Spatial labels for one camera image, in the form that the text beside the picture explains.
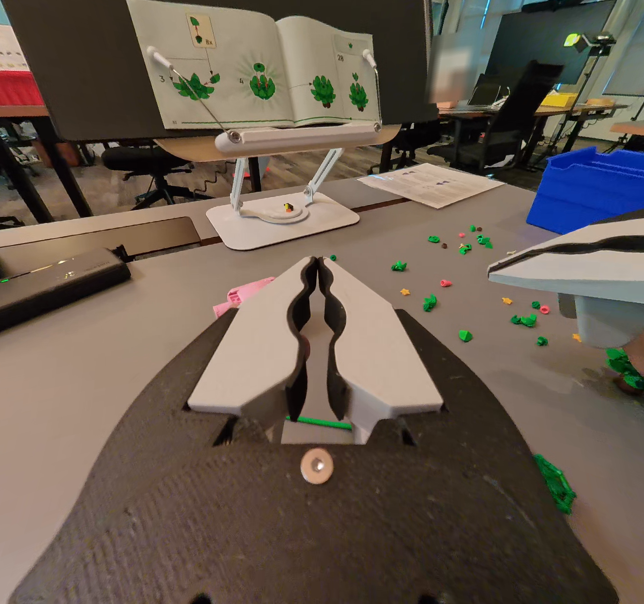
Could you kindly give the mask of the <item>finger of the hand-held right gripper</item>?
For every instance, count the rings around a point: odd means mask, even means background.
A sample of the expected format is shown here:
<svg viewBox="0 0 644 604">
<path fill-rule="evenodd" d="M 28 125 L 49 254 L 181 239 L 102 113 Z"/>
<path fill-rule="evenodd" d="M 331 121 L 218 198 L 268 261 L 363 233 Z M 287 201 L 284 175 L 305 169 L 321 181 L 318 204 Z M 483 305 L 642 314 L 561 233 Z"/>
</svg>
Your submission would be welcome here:
<svg viewBox="0 0 644 604">
<path fill-rule="evenodd" d="M 643 254 L 543 253 L 490 266 L 490 281 L 529 290 L 643 304 Z"/>
<path fill-rule="evenodd" d="M 616 216 L 552 238 L 511 257 L 511 264 L 542 254 L 589 254 L 603 251 L 643 254 L 643 216 Z"/>
</svg>

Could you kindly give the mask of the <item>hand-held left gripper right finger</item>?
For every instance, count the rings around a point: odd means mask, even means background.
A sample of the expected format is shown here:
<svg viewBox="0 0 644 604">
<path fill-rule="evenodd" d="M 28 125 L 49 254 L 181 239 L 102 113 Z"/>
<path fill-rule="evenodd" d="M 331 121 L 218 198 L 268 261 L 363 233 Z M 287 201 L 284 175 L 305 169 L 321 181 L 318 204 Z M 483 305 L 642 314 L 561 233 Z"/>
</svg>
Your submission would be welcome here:
<svg viewBox="0 0 644 604">
<path fill-rule="evenodd" d="M 391 303 L 329 258 L 320 258 L 320 290 L 333 333 L 328 402 L 354 444 L 380 421 L 439 412 L 444 401 Z"/>
</svg>

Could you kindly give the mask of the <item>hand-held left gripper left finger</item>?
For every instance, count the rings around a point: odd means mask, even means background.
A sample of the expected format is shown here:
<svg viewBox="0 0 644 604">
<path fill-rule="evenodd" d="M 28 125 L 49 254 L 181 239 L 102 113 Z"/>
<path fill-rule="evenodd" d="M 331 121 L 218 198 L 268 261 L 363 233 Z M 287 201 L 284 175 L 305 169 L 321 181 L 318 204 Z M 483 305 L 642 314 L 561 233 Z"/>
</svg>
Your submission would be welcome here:
<svg viewBox="0 0 644 604">
<path fill-rule="evenodd" d="M 259 423 L 296 421 L 307 398 L 310 296 L 318 259 L 303 258 L 238 309 L 187 400 L 193 411 Z"/>
</svg>

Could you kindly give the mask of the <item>green spoked wheel piece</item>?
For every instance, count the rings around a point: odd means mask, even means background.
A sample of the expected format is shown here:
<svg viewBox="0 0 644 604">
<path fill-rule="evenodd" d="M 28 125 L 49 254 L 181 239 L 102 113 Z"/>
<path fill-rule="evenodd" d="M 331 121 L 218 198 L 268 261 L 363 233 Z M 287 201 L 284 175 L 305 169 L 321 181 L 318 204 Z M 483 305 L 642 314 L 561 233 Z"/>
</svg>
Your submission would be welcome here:
<svg viewBox="0 0 644 604">
<path fill-rule="evenodd" d="M 550 463 L 543 455 L 535 454 L 533 458 L 556 507 L 563 514 L 571 515 L 577 494 L 563 471 Z"/>
</svg>

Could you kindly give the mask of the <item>white book stand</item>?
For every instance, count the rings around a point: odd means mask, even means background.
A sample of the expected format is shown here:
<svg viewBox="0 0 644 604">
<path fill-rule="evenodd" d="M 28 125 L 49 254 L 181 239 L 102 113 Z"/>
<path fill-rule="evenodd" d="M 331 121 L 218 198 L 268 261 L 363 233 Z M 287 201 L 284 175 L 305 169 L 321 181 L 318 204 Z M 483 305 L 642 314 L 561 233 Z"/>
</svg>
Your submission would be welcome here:
<svg viewBox="0 0 644 604">
<path fill-rule="evenodd" d="M 220 133 L 214 139 L 216 149 L 224 155 L 237 157 L 232 192 L 230 194 L 230 205 L 233 213 L 239 217 L 257 218 L 264 222 L 275 224 L 301 222 L 308 217 L 309 207 L 314 203 L 315 194 L 346 148 L 386 144 L 398 134 L 399 125 L 382 124 L 379 72 L 373 53 L 366 48 L 363 50 L 362 56 L 373 69 L 375 75 L 378 114 L 378 121 L 376 122 L 352 122 L 342 125 L 316 125 L 287 129 L 261 127 L 258 129 L 233 130 L 225 129 L 212 112 L 205 108 L 220 129 Z M 243 208 L 240 196 L 245 172 L 244 165 L 245 163 L 251 165 L 251 158 L 325 148 L 328 148 L 329 152 L 305 187 L 303 193 L 305 200 L 303 202 L 298 202 L 293 207 L 287 204 L 282 210 L 264 208 L 252 211 Z"/>
</svg>

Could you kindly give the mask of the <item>instruction booklet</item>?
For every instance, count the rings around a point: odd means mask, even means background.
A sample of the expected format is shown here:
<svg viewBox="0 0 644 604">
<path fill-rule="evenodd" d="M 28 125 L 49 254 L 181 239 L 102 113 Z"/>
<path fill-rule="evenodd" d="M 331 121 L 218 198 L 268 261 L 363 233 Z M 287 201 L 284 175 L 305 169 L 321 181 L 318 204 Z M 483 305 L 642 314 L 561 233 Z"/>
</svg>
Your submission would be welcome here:
<svg viewBox="0 0 644 604">
<path fill-rule="evenodd" d="M 370 34 L 301 15 L 126 4 L 165 129 L 381 122 Z"/>
</svg>

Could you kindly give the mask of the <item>blue plastic bin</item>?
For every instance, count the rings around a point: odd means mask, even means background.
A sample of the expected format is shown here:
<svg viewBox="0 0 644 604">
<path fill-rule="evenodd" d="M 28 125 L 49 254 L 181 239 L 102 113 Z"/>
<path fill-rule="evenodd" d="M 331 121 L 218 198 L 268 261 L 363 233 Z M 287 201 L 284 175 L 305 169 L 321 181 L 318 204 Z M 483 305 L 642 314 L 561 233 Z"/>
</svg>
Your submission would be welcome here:
<svg viewBox="0 0 644 604">
<path fill-rule="evenodd" d="M 643 208 L 643 153 L 584 148 L 548 160 L 526 222 L 567 234 Z"/>
</svg>

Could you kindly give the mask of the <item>green toy bush brown base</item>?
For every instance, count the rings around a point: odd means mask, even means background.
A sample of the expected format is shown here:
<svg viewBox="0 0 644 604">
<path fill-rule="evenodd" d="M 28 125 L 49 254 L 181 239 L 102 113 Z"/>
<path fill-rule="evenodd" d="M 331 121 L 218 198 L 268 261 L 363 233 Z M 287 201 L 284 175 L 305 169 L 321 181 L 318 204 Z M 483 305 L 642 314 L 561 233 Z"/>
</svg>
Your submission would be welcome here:
<svg viewBox="0 0 644 604">
<path fill-rule="evenodd" d="M 643 376 L 633 366 L 623 349 L 608 348 L 606 364 L 617 374 L 614 378 L 616 386 L 626 394 L 643 395 Z"/>
</svg>

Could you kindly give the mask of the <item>pink toy figure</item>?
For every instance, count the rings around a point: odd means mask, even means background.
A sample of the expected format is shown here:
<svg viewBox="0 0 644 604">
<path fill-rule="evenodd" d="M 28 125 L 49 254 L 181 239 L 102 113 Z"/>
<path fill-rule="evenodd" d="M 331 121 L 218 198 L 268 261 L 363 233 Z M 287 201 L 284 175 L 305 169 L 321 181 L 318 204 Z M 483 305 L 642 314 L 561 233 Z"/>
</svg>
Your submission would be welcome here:
<svg viewBox="0 0 644 604">
<path fill-rule="evenodd" d="M 245 285 L 232 288 L 227 293 L 227 299 L 225 300 L 225 302 L 222 302 L 213 307 L 216 318 L 220 318 L 229 309 L 238 308 L 243 302 L 256 295 L 259 291 L 268 286 L 274 280 L 275 277 L 271 276 L 254 281 L 252 283 L 247 283 Z"/>
</svg>

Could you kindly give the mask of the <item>black office chair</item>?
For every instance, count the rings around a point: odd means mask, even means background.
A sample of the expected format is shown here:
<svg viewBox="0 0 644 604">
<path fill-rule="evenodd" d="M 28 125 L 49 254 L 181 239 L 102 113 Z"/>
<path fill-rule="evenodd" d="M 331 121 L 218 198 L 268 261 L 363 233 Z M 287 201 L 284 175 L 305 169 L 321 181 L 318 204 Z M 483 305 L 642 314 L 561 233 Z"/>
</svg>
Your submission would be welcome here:
<svg viewBox="0 0 644 604">
<path fill-rule="evenodd" d="M 209 200 L 212 197 L 200 191 L 187 187 L 171 185 L 166 176 L 176 173 L 191 173 L 193 165 L 190 160 L 176 157 L 158 146 L 145 148 L 114 147 L 107 148 L 101 156 L 103 165 L 111 171 L 123 171 L 123 181 L 133 176 L 150 176 L 150 190 L 144 195 L 137 196 L 138 202 L 133 211 L 147 209 L 153 204 L 163 201 L 174 205 L 175 197 L 188 201 Z"/>
<path fill-rule="evenodd" d="M 490 174 L 506 157 L 516 162 L 532 134 L 538 108 L 563 69 L 562 64 L 530 61 L 498 110 L 478 117 L 456 116 L 453 140 L 431 146 L 427 153 L 450 167 L 481 175 Z"/>
</svg>

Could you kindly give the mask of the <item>white flat board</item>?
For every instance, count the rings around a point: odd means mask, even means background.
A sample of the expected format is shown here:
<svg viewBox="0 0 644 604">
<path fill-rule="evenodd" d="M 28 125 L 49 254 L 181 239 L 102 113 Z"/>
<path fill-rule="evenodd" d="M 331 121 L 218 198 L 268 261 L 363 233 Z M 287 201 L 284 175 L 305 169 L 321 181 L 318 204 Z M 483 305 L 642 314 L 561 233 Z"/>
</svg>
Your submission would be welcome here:
<svg viewBox="0 0 644 604">
<path fill-rule="evenodd" d="M 308 202 L 304 193 L 253 199 L 206 212 L 223 243 L 234 251 L 252 251 L 354 225 L 359 215 L 322 193 Z"/>
</svg>

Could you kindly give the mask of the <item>pale printed sheet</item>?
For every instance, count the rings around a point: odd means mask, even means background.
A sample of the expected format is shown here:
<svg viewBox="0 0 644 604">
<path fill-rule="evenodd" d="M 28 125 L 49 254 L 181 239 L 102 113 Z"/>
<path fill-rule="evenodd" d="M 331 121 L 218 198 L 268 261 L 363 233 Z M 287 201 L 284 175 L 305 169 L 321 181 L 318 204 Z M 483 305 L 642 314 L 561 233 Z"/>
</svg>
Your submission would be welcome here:
<svg viewBox="0 0 644 604">
<path fill-rule="evenodd" d="M 371 174 L 358 181 L 391 195 L 442 209 L 505 185 L 486 176 L 420 164 L 383 174 Z"/>
</svg>

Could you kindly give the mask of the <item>black light stand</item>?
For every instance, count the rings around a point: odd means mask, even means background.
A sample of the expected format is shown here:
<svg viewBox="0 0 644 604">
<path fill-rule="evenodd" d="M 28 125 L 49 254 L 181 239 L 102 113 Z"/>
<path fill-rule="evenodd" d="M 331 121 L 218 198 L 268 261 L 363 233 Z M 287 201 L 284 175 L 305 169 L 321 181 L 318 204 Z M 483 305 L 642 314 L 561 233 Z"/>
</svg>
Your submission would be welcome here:
<svg viewBox="0 0 644 604">
<path fill-rule="evenodd" d="M 578 104 L 580 104 L 582 94 L 584 93 L 584 90 L 591 80 L 593 72 L 597 67 L 598 61 L 600 61 L 601 58 L 610 55 L 612 48 L 614 47 L 614 45 L 616 45 L 616 39 L 610 33 L 602 33 L 592 38 L 583 35 L 582 40 L 587 46 L 587 49 L 589 49 L 589 60 L 586 65 L 587 70 L 584 74 L 584 80 L 579 87 L 575 102 L 573 103 L 573 106 L 568 113 L 568 116 L 566 117 L 568 120 L 574 117 L 573 113 L 578 107 Z M 575 125 L 573 126 L 571 133 L 568 136 L 562 152 L 567 153 L 573 149 L 575 141 L 577 140 L 579 133 L 581 132 L 584 123 L 587 120 L 588 114 L 588 111 L 581 111 L 577 113 Z"/>
</svg>

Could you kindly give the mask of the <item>flat black power bank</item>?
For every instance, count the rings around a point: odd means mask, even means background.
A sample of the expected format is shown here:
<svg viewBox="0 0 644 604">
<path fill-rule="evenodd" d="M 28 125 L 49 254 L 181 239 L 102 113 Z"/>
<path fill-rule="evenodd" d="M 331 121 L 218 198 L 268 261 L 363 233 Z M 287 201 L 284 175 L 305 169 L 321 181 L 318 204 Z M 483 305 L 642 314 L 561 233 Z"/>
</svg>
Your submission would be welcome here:
<svg viewBox="0 0 644 604">
<path fill-rule="evenodd" d="M 1 280 L 1 331 L 131 279 L 118 250 L 99 247 Z"/>
</svg>

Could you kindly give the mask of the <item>large black screen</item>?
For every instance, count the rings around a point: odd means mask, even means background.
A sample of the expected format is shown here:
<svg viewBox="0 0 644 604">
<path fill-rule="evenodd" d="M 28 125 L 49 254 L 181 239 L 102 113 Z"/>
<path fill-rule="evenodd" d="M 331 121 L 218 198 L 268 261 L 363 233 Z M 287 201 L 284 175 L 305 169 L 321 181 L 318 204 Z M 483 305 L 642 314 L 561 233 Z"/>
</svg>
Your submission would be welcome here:
<svg viewBox="0 0 644 604">
<path fill-rule="evenodd" d="M 605 32 L 616 0 L 546 0 L 502 16 L 485 76 L 513 84 L 530 61 L 562 64 L 559 83 L 575 85 L 589 59 L 582 36 Z"/>
</svg>

